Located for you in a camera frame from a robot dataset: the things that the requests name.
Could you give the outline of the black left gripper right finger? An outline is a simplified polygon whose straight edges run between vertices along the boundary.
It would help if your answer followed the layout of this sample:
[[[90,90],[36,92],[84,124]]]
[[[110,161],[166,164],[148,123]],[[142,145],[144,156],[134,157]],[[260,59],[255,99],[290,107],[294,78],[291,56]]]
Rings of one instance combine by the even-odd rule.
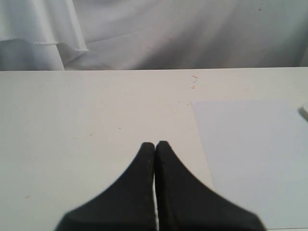
[[[221,197],[196,178],[167,141],[154,156],[161,231],[264,231],[259,217]]]

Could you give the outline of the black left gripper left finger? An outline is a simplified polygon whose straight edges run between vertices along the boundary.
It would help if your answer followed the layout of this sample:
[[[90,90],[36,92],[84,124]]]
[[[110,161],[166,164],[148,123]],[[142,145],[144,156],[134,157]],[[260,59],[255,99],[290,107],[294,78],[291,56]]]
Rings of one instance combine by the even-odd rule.
[[[97,197],[67,212],[58,231],[153,231],[154,145],[144,142],[123,174]]]

